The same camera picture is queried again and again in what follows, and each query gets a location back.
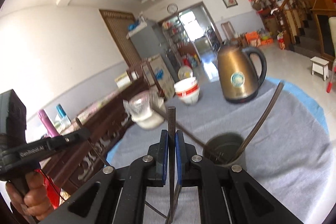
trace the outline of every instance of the wall clock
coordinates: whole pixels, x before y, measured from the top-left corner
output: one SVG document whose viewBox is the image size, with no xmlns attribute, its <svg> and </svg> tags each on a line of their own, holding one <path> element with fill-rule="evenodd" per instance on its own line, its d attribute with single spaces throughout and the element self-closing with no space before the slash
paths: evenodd
<svg viewBox="0 0 336 224">
<path fill-rule="evenodd" d="M 175 3 L 171 3 L 171 4 L 169 4 L 168 5 L 168 7 L 167 7 L 167 11 L 168 11 L 168 13 L 169 14 L 175 14 L 176 12 L 177 12 L 177 5 L 175 4 Z"/>
</svg>

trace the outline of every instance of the finger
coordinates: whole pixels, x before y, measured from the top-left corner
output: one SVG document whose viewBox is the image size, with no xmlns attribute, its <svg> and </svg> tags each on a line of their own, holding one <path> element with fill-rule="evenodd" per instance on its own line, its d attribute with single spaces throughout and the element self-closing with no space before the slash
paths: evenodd
<svg viewBox="0 0 336 224">
<path fill-rule="evenodd" d="M 11 184 L 10 182 L 6 183 L 6 191 L 9 195 L 9 198 L 10 198 L 11 202 L 13 203 L 13 205 L 14 205 L 14 202 L 19 203 L 19 204 L 24 204 L 22 196 L 16 190 L 14 185 Z"/>
<path fill-rule="evenodd" d="M 42 185 L 44 185 L 44 177 L 41 173 L 35 171 L 26 174 L 26 180 L 29 189 L 40 188 Z"/>
<path fill-rule="evenodd" d="M 47 198 L 47 190 L 44 186 L 30 190 L 24 198 L 24 202 L 28 207 L 36 206 Z"/>
<path fill-rule="evenodd" d="M 48 198 L 45 198 L 45 200 L 36 205 L 28 208 L 28 213 L 32 216 L 40 216 L 44 214 L 46 211 L 48 211 L 51 207 L 50 200 Z"/>
<path fill-rule="evenodd" d="M 52 212 L 54 211 L 54 208 L 51 206 L 45 213 L 36 216 L 36 218 L 40 221 L 42 221 L 43 219 L 45 219 L 48 215 L 50 215 Z"/>
</svg>

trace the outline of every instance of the human hand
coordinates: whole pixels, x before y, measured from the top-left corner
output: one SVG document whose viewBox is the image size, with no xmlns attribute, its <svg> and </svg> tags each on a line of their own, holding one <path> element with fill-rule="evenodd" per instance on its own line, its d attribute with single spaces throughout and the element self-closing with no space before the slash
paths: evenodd
<svg viewBox="0 0 336 224">
<path fill-rule="evenodd" d="M 16 188 L 10 182 L 6 183 L 6 191 L 15 209 L 23 216 L 26 214 L 35 216 L 38 220 L 45 219 L 53 210 L 53 206 L 47 196 L 47 190 L 44 187 L 44 178 L 38 172 L 26 174 L 26 180 L 30 191 L 24 198 L 18 193 Z M 21 205 L 27 206 L 27 212 L 24 212 Z"/>
</svg>

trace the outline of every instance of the plastic bottle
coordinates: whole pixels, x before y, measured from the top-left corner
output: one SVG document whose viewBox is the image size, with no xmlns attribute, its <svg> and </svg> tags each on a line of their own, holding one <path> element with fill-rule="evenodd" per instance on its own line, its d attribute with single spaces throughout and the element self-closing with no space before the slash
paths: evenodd
<svg viewBox="0 0 336 224">
<path fill-rule="evenodd" d="M 48 115 L 45 113 L 44 109 L 41 109 L 37 112 L 38 117 L 40 118 L 42 124 L 48 131 L 48 135 L 53 138 L 59 136 L 56 128 L 54 127 L 53 123 L 50 121 Z"/>
<path fill-rule="evenodd" d="M 56 106 L 56 109 L 57 109 L 58 115 L 61 119 L 61 123 L 63 124 L 63 127 L 67 128 L 69 125 L 71 125 L 71 121 L 70 121 L 69 117 L 67 116 L 63 107 L 60 104 L 58 104 Z"/>
</svg>

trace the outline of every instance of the blue gripper pad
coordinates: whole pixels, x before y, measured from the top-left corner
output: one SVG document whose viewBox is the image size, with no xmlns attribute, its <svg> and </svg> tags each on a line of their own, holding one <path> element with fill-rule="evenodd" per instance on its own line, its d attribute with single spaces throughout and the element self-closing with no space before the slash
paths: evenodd
<svg viewBox="0 0 336 224">
<path fill-rule="evenodd" d="M 175 151 L 176 151 L 176 165 L 177 165 L 177 183 L 182 184 L 182 162 L 179 145 L 179 134 L 175 134 Z"/>
<path fill-rule="evenodd" d="M 167 163 L 168 163 L 168 131 L 166 131 L 165 136 L 165 152 L 163 157 L 163 173 L 162 173 L 162 183 L 163 185 L 166 185 L 167 180 Z"/>
</svg>

